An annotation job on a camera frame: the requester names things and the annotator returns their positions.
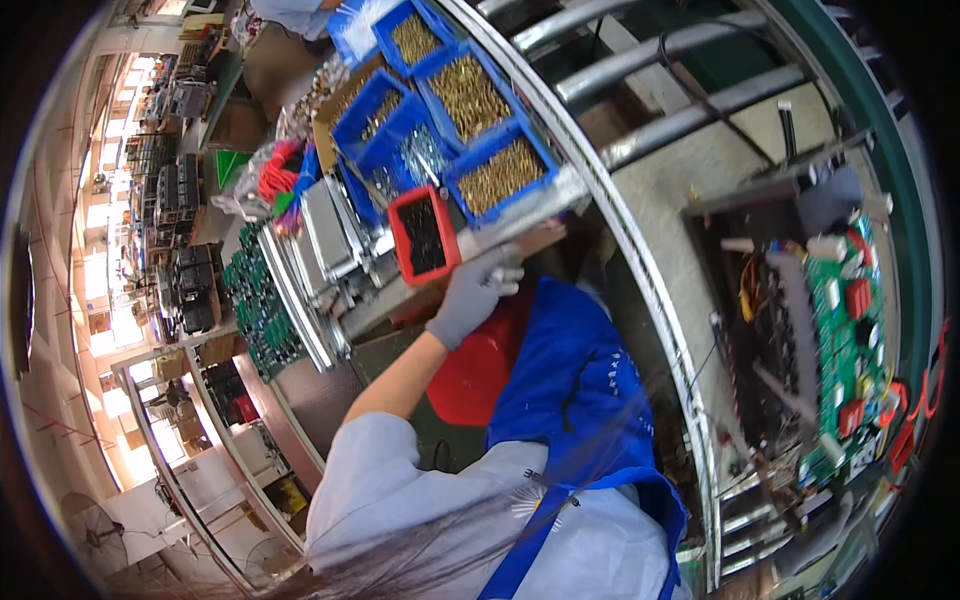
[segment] long hair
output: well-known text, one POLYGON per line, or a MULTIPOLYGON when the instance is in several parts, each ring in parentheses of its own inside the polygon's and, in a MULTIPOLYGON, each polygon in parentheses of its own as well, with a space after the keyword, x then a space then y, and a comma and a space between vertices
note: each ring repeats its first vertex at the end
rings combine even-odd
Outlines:
MULTIPOLYGON (((454 542, 438 543, 452 538, 453 532, 462 532, 470 527, 480 527, 489 518, 510 510, 516 496, 525 488, 542 489, 567 482, 565 488, 572 493, 567 502, 596 480, 618 458, 617 437, 632 423, 646 403, 646 398, 629 400, 620 413, 603 428, 579 446, 553 469, 524 488, 501 492, 481 498, 466 506, 438 516, 424 523, 398 529, 373 539, 355 542, 347 546, 326 549, 323 553, 304 557, 302 569, 293 577, 258 594, 269 600, 407 600, 422 597, 426 592, 447 584, 473 569, 489 564, 505 555, 513 544, 532 535, 541 527, 549 527, 554 517, 566 504, 550 515, 528 522, 523 530, 479 552, 473 552, 455 561, 438 560, 457 554, 454 542), (577 480, 571 487, 569 473, 576 473, 577 480), (325 566, 321 572, 312 573, 309 564, 327 564, 330 557, 346 556, 325 566)), ((196 600, 219 600, 236 598, 238 592, 223 584, 183 584, 164 587, 157 592, 145 591, 141 586, 117 588, 113 594, 120 600, 144 600, 145 598, 190 598, 196 600)))

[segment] gray work glove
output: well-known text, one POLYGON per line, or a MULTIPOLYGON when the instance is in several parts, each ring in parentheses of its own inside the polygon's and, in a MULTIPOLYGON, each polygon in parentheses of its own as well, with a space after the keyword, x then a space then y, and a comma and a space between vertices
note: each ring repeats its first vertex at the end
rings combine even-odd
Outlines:
POLYGON ((522 278, 517 246, 504 244, 480 254, 454 270, 444 303, 426 330, 455 350, 490 317, 500 297, 519 291, 522 278))
POLYGON ((774 565, 780 579, 793 577, 808 564, 823 557, 830 549, 844 542, 850 531, 870 510, 869 498, 860 502, 856 513, 853 512, 853 494, 846 492, 840 498, 839 506, 833 507, 834 514, 816 529, 800 533, 783 548, 774 553, 774 565))

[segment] blue plastic bin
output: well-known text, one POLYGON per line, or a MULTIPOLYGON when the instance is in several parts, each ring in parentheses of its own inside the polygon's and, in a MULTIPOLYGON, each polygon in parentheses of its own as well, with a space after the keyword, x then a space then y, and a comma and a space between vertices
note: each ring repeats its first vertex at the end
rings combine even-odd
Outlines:
POLYGON ((467 151, 467 148, 479 144, 486 136, 502 129, 511 120, 522 121, 525 124, 529 124, 526 109, 523 107, 523 104, 520 103, 517 96, 515 96, 510 84, 500 77, 499 71, 493 66, 493 62, 490 57, 487 56, 487 53, 481 50, 480 46, 471 39, 457 46, 446 46, 441 51, 434 52, 421 60, 414 69, 414 81, 417 83, 417 89, 420 91, 420 96, 423 97, 427 108, 429 108, 430 114, 433 115, 433 120, 437 124, 440 135, 444 137, 444 141, 450 148, 454 149, 458 154, 462 154, 467 151), (496 87, 500 96, 507 103, 507 106, 510 107, 512 115, 500 123, 487 128, 485 131, 480 132, 480 134, 473 139, 462 140, 460 139, 460 134, 457 132, 457 126, 453 124, 453 119, 451 119, 450 115, 446 112, 443 101, 441 101, 437 94, 433 93, 433 88, 430 87, 429 80, 440 73, 445 66, 468 54, 474 55, 477 60, 480 61, 480 65, 493 81, 493 86, 496 87))
POLYGON ((359 11, 368 1, 369 0, 346 0, 346 2, 340 5, 342 10, 335 11, 326 21, 326 30, 330 34, 330 39, 333 41, 333 45, 336 46, 337 52, 344 59, 344 64, 351 71, 367 60, 372 59, 373 55, 379 51, 379 48, 374 44, 370 52, 365 56, 358 57, 353 54, 353 49, 350 48, 350 45, 344 38, 344 31, 347 25, 350 24, 350 21, 353 20, 353 16, 349 13, 359 11))
POLYGON ((484 141, 477 144, 471 150, 467 151, 464 155, 460 156, 460 158, 454 161, 454 163, 450 165, 450 168, 448 168, 444 174, 444 185, 448 190, 450 190, 450 194, 453 195, 453 199, 457 202, 457 205, 460 206, 460 210, 467 218, 467 223, 469 226, 472 228, 478 228, 486 223, 496 221, 496 219, 500 216, 500 212, 506 206, 515 202, 522 196, 536 189, 549 185, 550 181, 557 176, 557 173, 557 164, 553 161, 550 154, 546 152, 542 144, 540 144, 540 140, 534 135, 533 131, 530 129, 530 126, 523 121, 511 121, 506 127, 488 136, 484 141), (496 155, 496 153, 500 152, 512 144, 514 140, 521 137, 527 139, 527 141, 530 143, 530 147, 533 148, 534 152, 537 153, 537 156, 540 157, 540 161, 543 163, 543 177, 539 178, 538 180, 531 181, 513 195, 501 200, 499 204, 493 206, 482 215, 474 215, 467 208, 467 203, 464 201, 464 197, 460 193, 460 188, 457 186, 457 182, 462 176, 484 164, 494 155, 496 155))
POLYGON ((347 187, 350 201, 353 202, 353 208, 356 209, 360 218, 373 227, 386 225, 386 211, 380 211, 379 206, 370 197, 370 192, 367 191, 363 182, 347 168, 342 156, 337 156, 337 166, 340 169, 341 177, 344 178, 344 185, 347 187))
POLYGON ((330 132, 333 141, 340 148, 340 152, 344 153, 353 162, 359 162, 363 158, 367 152, 367 147, 380 134, 380 130, 386 127, 386 123, 384 123, 371 139, 363 139, 363 130, 367 128, 368 117, 383 106, 383 100, 390 90, 395 90, 400 94, 400 104, 387 117, 387 122, 390 121, 395 112, 400 110, 404 103, 416 102, 422 104, 417 94, 410 91, 406 85, 397 81, 384 69, 377 69, 367 84, 357 93, 356 98, 350 103, 347 110, 344 111, 336 127, 330 132))
POLYGON ((433 32, 433 35, 436 36, 440 41, 440 46, 438 46, 436 50, 427 56, 420 59, 417 64, 420 64, 434 54, 442 51, 445 46, 457 44, 456 37, 450 33, 449 29, 445 26, 442 20, 418 0, 406 0, 405 2, 401 2, 400 4, 396 5, 396 8, 388 12, 383 18, 377 21, 375 25, 373 25, 373 34, 376 36, 376 41, 380 46, 380 51, 383 53, 383 58, 386 59, 390 66, 392 66, 396 70, 397 74, 403 79, 410 79, 413 77, 415 65, 404 62, 403 57, 400 54, 400 49, 396 45, 396 42, 394 42, 393 32, 397 25, 405 21, 407 17, 414 13, 418 13, 420 15, 420 18, 423 19, 423 23, 426 25, 427 29, 433 32))
MULTIPOLYGON (((418 99, 417 102, 407 103, 397 108, 391 119, 380 128, 380 131, 377 132, 373 141, 368 145, 363 160, 357 162, 357 169, 361 175, 368 178, 373 172, 373 169, 386 167, 387 172, 394 181, 397 191, 400 193, 422 185, 422 183, 414 181, 413 176, 410 175, 410 172, 403 162, 403 157, 400 156, 400 148, 403 140, 405 140, 410 132, 413 131, 414 127, 420 123, 426 125, 430 134, 437 140, 441 152, 446 158, 451 161, 455 160, 456 154, 444 144, 444 140, 440 137, 440 133, 430 119, 430 112, 426 109, 426 106, 423 105, 423 102, 420 102, 418 99)), ((443 180, 443 173, 437 173, 435 175, 437 179, 443 180)))

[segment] light blue shirt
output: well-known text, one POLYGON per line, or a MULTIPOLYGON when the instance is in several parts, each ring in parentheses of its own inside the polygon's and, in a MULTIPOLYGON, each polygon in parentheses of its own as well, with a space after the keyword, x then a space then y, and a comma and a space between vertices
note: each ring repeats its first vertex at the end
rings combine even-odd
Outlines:
MULTIPOLYGON (((440 570, 475 556, 526 525, 545 490, 530 474, 542 472, 546 458, 542 444, 504 442, 459 474, 421 471, 410 423, 385 413, 353 420, 333 439, 324 480, 310 503, 307 561, 323 575, 325 567, 370 548, 366 540, 502 497, 504 510, 444 531, 422 559, 440 570)), ((578 506, 561 511, 515 599, 657 598, 668 569, 663 529, 616 489, 584 491, 577 500, 578 506)), ((420 598, 476 598, 502 560, 501 553, 420 598)))
POLYGON ((274 21, 313 41, 324 32, 334 11, 322 10, 321 0, 251 0, 253 10, 265 21, 274 21))

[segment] red stool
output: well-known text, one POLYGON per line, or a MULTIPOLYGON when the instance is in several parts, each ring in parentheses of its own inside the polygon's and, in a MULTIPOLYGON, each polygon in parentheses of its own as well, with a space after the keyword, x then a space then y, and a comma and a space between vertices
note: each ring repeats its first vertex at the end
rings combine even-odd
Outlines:
POLYGON ((459 348, 450 352, 426 388, 434 412, 453 425, 486 427, 520 354, 536 288, 504 298, 459 348))

